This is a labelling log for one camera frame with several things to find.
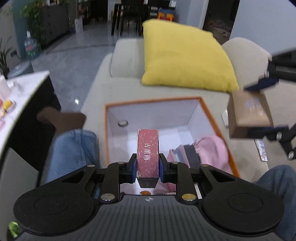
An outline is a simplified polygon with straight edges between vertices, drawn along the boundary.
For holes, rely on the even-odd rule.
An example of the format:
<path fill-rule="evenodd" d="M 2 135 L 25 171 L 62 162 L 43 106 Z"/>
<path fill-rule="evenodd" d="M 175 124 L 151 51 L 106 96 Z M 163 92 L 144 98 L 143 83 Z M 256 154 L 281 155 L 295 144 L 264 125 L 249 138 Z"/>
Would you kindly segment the beige sofa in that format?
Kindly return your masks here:
<path fill-rule="evenodd" d="M 222 45 L 233 65 L 240 87 L 253 84 L 267 68 L 265 49 L 245 38 L 233 38 Z M 201 89 L 167 86 L 144 86 L 144 41 L 123 38 L 116 42 L 112 53 L 107 54 L 82 107 L 86 114 L 84 128 L 94 132 L 98 139 L 99 160 L 106 167 L 104 111 L 110 103 L 144 99 L 162 99 L 201 96 L 224 136 L 241 178 L 255 181 L 268 168 L 286 164 L 295 169 L 295 160 L 288 160 L 280 144 L 264 141 L 268 162 L 263 162 L 254 141 L 229 139 L 228 130 L 222 121 L 222 112 L 227 108 L 229 94 Z M 267 89 L 266 98 L 275 124 L 295 123 L 295 84 L 281 81 L 277 87 Z"/>

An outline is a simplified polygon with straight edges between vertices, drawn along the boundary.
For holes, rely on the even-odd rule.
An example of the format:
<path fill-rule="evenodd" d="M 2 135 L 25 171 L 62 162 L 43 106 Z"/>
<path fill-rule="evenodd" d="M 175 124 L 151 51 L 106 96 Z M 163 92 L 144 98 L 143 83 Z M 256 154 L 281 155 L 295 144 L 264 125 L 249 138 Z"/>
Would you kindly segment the white cup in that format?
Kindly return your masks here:
<path fill-rule="evenodd" d="M 0 95 L 1 100 L 6 100 L 11 95 L 11 89 L 9 88 L 7 81 L 3 75 L 0 76 Z"/>

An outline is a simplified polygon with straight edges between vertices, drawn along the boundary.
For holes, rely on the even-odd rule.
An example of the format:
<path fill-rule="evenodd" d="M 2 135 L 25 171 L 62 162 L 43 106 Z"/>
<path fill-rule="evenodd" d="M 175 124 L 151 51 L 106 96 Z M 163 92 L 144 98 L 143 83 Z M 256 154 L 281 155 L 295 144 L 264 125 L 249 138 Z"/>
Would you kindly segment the dark cabinet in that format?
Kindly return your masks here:
<path fill-rule="evenodd" d="M 44 27 L 43 45 L 49 45 L 70 31 L 67 4 L 44 6 L 42 16 Z"/>

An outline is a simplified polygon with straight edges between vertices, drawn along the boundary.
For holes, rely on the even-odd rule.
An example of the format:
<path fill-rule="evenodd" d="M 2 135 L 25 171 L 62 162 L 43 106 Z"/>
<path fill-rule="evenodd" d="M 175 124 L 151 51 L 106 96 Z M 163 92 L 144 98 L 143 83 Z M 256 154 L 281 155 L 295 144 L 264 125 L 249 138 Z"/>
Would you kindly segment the brown sock foot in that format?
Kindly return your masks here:
<path fill-rule="evenodd" d="M 46 106 L 37 114 L 37 120 L 46 125 L 54 126 L 56 134 L 61 135 L 71 130 L 83 128 L 86 115 L 83 113 L 62 113 L 51 106 Z"/>

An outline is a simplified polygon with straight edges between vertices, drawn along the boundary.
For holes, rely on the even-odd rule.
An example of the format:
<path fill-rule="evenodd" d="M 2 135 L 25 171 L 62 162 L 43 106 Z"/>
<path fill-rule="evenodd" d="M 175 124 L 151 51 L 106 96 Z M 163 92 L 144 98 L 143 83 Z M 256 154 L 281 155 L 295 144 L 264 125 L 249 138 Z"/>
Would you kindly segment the dark dining table chairs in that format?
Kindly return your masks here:
<path fill-rule="evenodd" d="M 123 34 L 125 21 L 130 25 L 134 21 L 135 31 L 143 34 L 143 22 L 151 18 L 173 21 L 175 18 L 176 1 L 117 1 L 114 3 L 111 17 L 111 35 L 116 30 Z"/>

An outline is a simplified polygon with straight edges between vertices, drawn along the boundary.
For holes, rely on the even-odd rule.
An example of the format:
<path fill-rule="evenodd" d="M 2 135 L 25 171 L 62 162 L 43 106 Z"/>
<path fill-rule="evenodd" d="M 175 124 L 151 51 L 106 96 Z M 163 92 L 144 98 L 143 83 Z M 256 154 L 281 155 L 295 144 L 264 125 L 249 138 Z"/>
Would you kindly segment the potted green plant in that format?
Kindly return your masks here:
<path fill-rule="evenodd" d="M 22 7 L 20 15 L 27 21 L 31 36 L 37 40 L 40 45 L 46 43 L 43 7 L 45 1 L 34 0 Z"/>

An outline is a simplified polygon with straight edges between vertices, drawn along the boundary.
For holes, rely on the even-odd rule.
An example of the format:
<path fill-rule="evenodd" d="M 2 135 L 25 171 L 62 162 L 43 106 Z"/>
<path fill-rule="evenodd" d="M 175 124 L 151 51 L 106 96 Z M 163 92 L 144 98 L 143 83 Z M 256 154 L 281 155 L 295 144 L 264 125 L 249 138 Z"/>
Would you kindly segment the white marble coffee table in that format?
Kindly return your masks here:
<path fill-rule="evenodd" d="M 3 119 L 4 124 L 1 126 L 1 156 L 18 119 L 49 76 L 50 72 L 47 70 L 22 75 L 8 81 L 9 84 L 12 82 L 15 84 L 11 89 L 10 100 L 16 103 L 16 107 Z"/>

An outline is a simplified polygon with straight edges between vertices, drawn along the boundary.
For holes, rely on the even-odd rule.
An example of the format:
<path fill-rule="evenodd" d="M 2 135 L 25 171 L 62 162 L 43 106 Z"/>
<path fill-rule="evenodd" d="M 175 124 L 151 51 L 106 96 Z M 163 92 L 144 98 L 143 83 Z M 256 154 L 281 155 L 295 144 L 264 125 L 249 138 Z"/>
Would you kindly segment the blue jeans leg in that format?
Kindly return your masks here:
<path fill-rule="evenodd" d="M 100 167 L 96 134 L 83 129 L 62 133 L 54 142 L 45 183 L 87 165 Z"/>

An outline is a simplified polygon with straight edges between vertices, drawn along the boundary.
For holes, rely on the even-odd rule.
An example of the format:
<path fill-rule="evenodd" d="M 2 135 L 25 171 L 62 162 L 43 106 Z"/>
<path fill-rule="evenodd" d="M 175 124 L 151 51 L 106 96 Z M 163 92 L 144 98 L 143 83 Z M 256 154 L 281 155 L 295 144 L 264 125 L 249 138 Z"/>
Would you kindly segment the dark illustrated card box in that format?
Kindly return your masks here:
<path fill-rule="evenodd" d="M 159 131 L 137 133 L 137 180 L 141 188 L 155 188 L 159 180 Z"/>

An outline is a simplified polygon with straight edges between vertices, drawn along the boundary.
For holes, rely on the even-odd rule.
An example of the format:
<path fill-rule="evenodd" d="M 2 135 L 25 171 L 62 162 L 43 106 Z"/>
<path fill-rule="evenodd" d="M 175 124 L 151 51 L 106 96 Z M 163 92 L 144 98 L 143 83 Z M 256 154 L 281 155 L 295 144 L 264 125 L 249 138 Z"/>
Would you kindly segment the orange white storage box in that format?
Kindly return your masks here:
<path fill-rule="evenodd" d="M 159 152 L 191 145 L 207 136 L 223 138 L 201 97 L 164 98 L 111 103 L 105 106 L 106 163 L 128 161 L 137 153 L 139 129 L 159 131 Z"/>

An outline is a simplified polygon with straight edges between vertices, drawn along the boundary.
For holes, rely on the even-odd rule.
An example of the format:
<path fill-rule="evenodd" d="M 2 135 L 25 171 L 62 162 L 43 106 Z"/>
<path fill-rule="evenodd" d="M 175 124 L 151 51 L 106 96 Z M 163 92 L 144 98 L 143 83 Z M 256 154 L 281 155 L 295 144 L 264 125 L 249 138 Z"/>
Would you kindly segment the yellow pillow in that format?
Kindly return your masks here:
<path fill-rule="evenodd" d="M 233 65 L 212 33 L 156 19 L 145 21 L 143 27 L 143 85 L 239 89 Z"/>

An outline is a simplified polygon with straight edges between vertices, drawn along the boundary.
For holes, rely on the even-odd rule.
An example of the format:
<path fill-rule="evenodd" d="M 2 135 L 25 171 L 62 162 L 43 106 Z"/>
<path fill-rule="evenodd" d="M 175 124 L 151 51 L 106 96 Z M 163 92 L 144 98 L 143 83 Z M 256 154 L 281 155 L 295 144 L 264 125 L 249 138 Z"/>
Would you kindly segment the gold small box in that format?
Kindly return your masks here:
<path fill-rule="evenodd" d="M 230 138 L 249 138 L 255 128 L 273 127 L 273 118 L 265 94 L 234 91 L 227 107 Z"/>

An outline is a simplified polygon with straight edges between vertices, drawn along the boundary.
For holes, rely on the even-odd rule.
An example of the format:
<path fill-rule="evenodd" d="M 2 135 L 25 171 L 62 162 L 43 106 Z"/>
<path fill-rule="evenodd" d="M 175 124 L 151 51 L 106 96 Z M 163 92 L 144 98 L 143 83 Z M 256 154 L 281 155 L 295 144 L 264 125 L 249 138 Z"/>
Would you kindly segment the white long box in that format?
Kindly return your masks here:
<path fill-rule="evenodd" d="M 225 128 L 229 128 L 229 118 L 227 109 L 222 113 L 222 121 L 224 123 Z"/>

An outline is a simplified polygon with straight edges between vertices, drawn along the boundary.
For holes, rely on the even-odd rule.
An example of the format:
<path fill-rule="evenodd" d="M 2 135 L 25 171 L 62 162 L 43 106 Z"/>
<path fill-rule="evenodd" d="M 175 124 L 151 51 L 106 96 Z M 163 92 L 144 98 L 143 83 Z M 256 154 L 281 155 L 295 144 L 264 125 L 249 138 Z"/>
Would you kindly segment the pink card wallet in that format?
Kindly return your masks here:
<path fill-rule="evenodd" d="M 188 155 L 190 151 L 195 150 L 191 145 L 179 145 L 176 149 L 170 149 L 167 156 L 168 162 L 180 162 L 186 164 L 189 168 L 190 162 Z"/>

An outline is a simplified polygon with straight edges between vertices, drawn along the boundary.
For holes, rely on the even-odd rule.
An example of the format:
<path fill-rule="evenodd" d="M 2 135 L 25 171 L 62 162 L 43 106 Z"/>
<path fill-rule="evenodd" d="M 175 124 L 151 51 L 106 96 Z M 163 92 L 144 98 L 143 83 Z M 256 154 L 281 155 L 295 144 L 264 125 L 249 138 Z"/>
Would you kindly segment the water jug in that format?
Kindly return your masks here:
<path fill-rule="evenodd" d="M 26 39 L 24 41 L 26 57 L 34 59 L 39 54 L 39 45 L 36 39 L 31 37 L 31 33 L 27 30 Z"/>

